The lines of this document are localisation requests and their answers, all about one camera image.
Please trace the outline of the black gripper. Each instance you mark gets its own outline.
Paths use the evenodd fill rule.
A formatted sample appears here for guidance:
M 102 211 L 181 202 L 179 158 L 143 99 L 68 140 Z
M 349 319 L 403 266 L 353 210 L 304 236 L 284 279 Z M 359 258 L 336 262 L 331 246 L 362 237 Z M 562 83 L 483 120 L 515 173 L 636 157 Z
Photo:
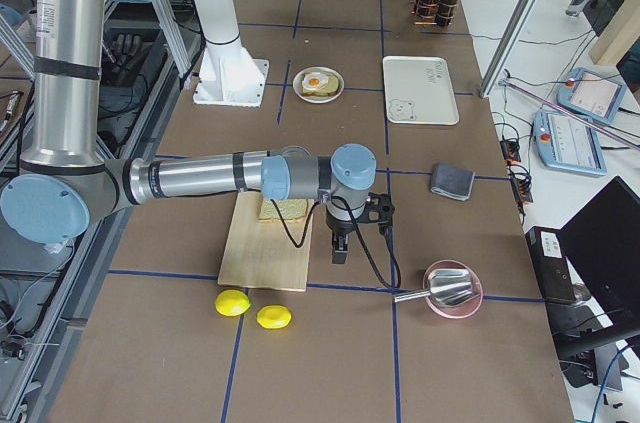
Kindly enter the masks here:
M 326 204 L 326 223 L 332 231 L 332 263 L 345 264 L 348 256 L 348 235 L 354 232 L 355 228 L 343 203 Z

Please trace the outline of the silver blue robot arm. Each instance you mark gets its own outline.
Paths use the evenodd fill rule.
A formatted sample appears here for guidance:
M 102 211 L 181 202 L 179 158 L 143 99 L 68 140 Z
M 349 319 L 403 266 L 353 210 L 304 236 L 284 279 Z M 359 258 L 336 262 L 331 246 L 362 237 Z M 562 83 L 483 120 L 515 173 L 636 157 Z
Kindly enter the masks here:
M 343 145 L 329 157 L 301 147 L 176 161 L 99 156 L 107 1 L 37 0 L 33 137 L 20 174 L 1 194 L 6 223 L 30 241 L 53 244 L 151 199 L 260 191 L 270 200 L 325 204 L 332 260 L 344 263 L 375 180 L 375 156 L 362 145 Z

